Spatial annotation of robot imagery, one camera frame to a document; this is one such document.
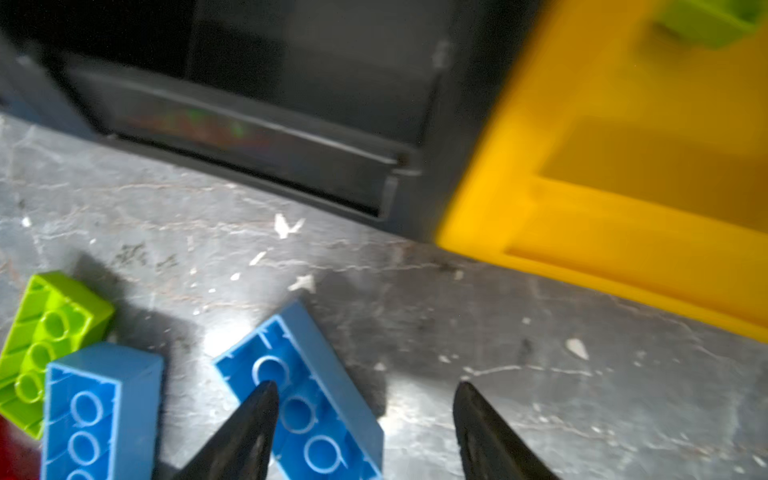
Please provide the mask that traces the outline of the black bin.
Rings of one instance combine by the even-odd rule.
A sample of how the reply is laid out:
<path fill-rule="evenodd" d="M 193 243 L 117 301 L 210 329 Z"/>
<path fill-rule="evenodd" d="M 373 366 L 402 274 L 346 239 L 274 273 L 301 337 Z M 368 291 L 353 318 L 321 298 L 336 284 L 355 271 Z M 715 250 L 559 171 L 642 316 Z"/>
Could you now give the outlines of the black bin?
<path fill-rule="evenodd" d="M 431 242 L 539 1 L 5 1 L 1 109 Z"/>

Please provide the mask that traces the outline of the blue lego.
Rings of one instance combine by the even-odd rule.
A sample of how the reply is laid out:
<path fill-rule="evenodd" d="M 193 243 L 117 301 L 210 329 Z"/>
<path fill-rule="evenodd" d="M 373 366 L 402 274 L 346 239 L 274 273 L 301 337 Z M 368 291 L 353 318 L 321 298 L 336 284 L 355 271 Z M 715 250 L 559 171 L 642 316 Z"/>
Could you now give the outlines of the blue lego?
<path fill-rule="evenodd" d="M 380 479 L 384 432 L 313 318 L 294 301 L 214 365 L 239 401 L 273 381 L 272 456 L 287 479 Z"/>
<path fill-rule="evenodd" d="M 150 479 L 162 356 L 99 342 L 48 364 L 42 479 Z"/>

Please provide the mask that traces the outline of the yellow plastic bin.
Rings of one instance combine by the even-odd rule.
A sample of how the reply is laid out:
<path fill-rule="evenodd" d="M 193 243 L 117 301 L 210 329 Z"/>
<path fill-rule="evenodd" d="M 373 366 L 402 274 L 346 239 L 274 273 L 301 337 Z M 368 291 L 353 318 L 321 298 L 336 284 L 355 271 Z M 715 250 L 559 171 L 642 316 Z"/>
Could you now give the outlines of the yellow plastic bin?
<path fill-rule="evenodd" d="M 440 247 L 767 338 L 767 14 L 709 49 L 665 1 L 549 1 Z"/>

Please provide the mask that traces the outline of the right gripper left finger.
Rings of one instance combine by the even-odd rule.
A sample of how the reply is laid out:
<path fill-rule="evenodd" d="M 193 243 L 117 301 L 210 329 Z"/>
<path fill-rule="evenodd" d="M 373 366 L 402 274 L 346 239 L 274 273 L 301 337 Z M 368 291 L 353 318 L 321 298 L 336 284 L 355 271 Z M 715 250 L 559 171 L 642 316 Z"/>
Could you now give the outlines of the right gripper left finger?
<path fill-rule="evenodd" d="M 276 383 L 260 383 L 174 479 L 265 479 L 278 410 Z"/>

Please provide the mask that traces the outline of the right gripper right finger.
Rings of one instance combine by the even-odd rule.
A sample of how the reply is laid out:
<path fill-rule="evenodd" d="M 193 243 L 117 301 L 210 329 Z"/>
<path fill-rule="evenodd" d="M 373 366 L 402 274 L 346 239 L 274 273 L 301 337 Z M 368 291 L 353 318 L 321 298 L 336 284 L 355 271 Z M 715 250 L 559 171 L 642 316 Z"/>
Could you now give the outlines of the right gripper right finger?
<path fill-rule="evenodd" d="M 470 382 L 452 412 L 466 479 L 558 479 Z"/>

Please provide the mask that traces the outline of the green lego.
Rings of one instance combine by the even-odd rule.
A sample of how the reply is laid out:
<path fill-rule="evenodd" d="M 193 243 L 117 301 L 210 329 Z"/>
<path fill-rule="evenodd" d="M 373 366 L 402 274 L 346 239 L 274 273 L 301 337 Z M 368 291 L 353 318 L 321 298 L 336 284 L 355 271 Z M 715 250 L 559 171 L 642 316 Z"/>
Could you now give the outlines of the green lego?
<path fill-rule="evenodd" d="M 766 14 L 763 0 L 676 0 L 665 1 L 655 21 L 689 43 L 718 49 L 755 33 Z"/>
<path fill-rule="evenodd" d="M 57 271 L 33 275 L 1 352 L 1 415 L 43 435 L 48 364 L 104 339 L 115 307 Z"/>

